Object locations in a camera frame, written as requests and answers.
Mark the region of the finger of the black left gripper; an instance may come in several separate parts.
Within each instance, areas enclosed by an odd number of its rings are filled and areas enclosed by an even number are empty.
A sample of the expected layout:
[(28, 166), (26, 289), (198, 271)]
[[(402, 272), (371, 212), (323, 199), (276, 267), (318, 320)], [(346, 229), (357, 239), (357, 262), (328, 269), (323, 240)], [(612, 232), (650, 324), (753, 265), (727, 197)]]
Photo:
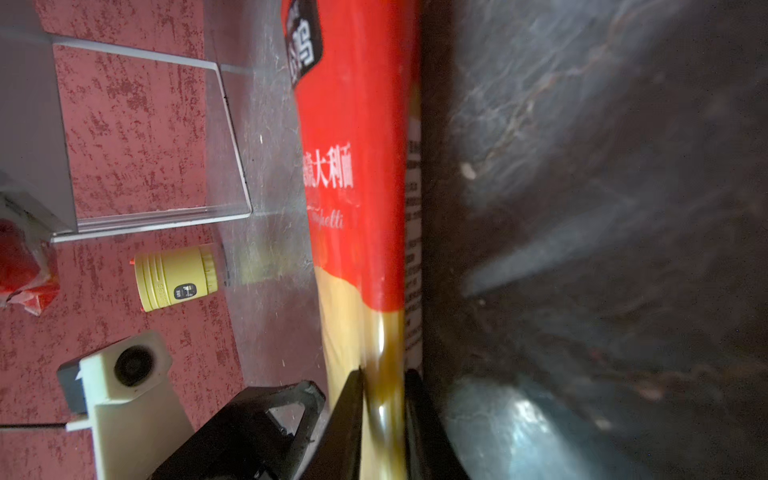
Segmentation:
[[(325, 406), (312, 381), (247, 387), (149, 475), (151, 479), (292, 479)], [(273, 409), (303, 408), (294, 433)]]

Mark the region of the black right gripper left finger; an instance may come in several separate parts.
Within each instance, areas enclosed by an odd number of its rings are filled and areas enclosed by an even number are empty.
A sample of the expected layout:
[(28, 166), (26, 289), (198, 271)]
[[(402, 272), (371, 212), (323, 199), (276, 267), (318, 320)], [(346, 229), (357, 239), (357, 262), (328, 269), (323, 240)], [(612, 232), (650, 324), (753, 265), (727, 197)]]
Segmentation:
[(360, 478), (365, 376), (352, 371), (302, 480)]

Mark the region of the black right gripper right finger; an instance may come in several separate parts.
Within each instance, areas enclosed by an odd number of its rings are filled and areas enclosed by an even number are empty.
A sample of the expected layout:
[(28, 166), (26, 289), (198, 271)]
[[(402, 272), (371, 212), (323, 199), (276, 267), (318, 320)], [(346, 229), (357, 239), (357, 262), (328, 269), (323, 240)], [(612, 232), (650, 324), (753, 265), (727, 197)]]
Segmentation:
[(405, 425), (409, 479), (469, 480), (415, 369), (405, 373)]

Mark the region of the red pasta bag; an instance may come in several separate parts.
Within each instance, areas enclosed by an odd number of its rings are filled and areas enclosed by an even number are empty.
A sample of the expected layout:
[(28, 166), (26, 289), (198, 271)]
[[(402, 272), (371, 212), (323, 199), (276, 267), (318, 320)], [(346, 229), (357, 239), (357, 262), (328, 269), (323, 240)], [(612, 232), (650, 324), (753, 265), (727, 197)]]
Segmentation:
[(39, 317), (60, 292), (51, 232), (1, 195), (1, 307), (18, 305)]
[(418, 116), (419, 3), (281, 8), (330, 401), (365, 376), (363, 479), (407, 475), (406, 166)]

